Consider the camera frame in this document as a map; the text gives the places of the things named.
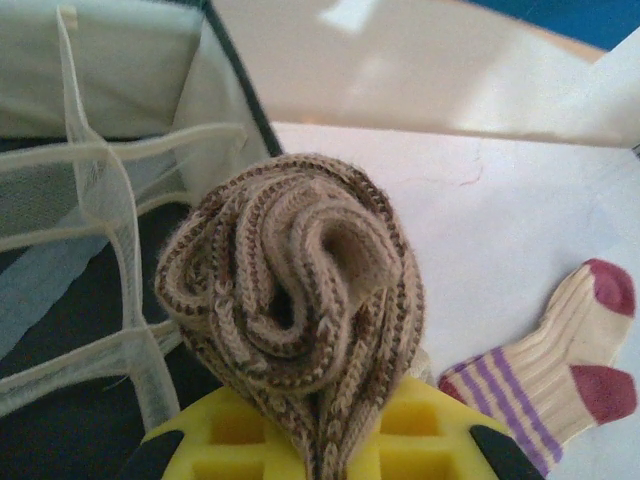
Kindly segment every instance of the cream sock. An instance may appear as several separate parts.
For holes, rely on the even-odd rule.
[[[442,391],[507,425],[543,475],[571,438],[632,413],[633,379],[609,368],[635,314],[621,268],[589,260],[552,296],[540,328],[446,371]]]

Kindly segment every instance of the black fabric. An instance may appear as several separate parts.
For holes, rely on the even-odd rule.
[[[498,480],[544,480],[513,438],[486,425],[474,425],[469,433]]]
[[[272,156],[281,154],[278,140],[213,6],[205,0],[174,1],[204,11],[238,76],[265,146]],[[0,139],[0,153],[65,141]],[[165,205],[139,219],[143,313],[151,323],[166,319],[152,290],[159,250],[186,213],[184,206]],[[0,253],[0,272],[22,251]],[[89,262],[45,317],[0,359],[0,378],[118,331],[122,318],[120,294],[117,262],[109,245]],[[169,353],[166,361],[181,408],[221,386],[184,345]],[[73,385],[0,418],[0,480],[112,480],[139,446],[143,435],[133,384],[127,378],[104,378]]]
[[[140,445],[114,480],[162,480],[184,433],[171,430]]]

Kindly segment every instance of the baby sock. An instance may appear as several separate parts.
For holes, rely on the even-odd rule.
[[[542,475],[580,432],[633,413],[633,378],[610,368],[635,314],[629,275],[592,259],[557,288],[541,325],[518,343],[473,357],[439,388],[495,418]]]

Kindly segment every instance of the mesh organizer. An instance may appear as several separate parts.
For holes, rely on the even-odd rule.
[[[180,336],[172,321],[151,325],[143,316],[138,216],[167,203],[193,205],[216,183],[257,159],[268,157],[269,148],[244,103],[241,82],[229,73],[229,68],[219,66],[220,59],[227,58],[202,12],[147,2],[106,2],[109,5],[100,4],[102,10],[98,10],[99,3],[78,0],[74,5],[58,6],[47,1],[40,1],[39,5],[25,2],[27,10],[45,4],[51,7],[39,14],[43,22],[55,22],[57,28],[67,143],[0,154],[0,252],[38,248],[64,239],[105,236],[113,247],[120,273],[122,328],[0,379],[0,417],[65,386],[101,377],[127,376],[134,385],[148,431],[180,410],[164,360],[180,343]],[[91,72],[76,69],[74,54],[81,52],[86,57],[87,50],[99,46],[94,42],[84,48],[83,38],[96,38],[93,34],[87,36],[86,31],[83,37],[85,23],[91,32],[96,32],[94,18],[104,14],[107,23],[122,20],[130,13],[125,5],[133,8],[133,4],[137,4],[140,18],[147,10],[157,15],[183,15],[185,22],[194,26],[189,42],[195,48],[175,111],[165,125],[169,132],[144,125],[136,128],[137,120],[132,119],[135,133],[148,138],[110,143],[97,133],[89,118],[99,119],[102,130],[116,135],[118,129],[126,128],[126,121],[123,127],[122,119],[109,124],[108,119],[88,115],[81,80]],[[223,92],[226,107],[224,102],[218,102],[220,110],[205,108],[203,104],[208,99],[220,96],[216,91]],[[96,110],[96,101],[92,100],[91,109]]]

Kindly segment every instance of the black rim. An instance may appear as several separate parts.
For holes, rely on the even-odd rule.
[[[251,115],[253,117],[253,121],[256,122],[258,126],[258,130],[260,131],[260,135],[262,135],[262,139],[269,151],[269,155],[272,157],[277,157],[278,155],[283,154],[282,146],[278,141],[271,125],[269,124],[269,120],[267,115],[264,113],[262,109],[262,105],[260,104],[260,100],[258,99],[258,95],[256,94],[253,85],[251,84],[251,80],[249,79],[249,75],[242,64],[242,60],[240,60],[240,56],[231,41],[231,37],[227,33],[227,30],[222,23],[222,20],[218,16],[218,13],[215,11],[213,7],[213,2],[208,1],[203,5],[204,13],[207,17],[207,20],[211,24],[211,28],[215,32],[218,37],[218,41],[224,50],[225,55],[229,59],[231,66],[238,78],[238,82],[240,82],[240,87],[244,92],[244,96],[247,100],[247,105],[249,110],[251,110]]]

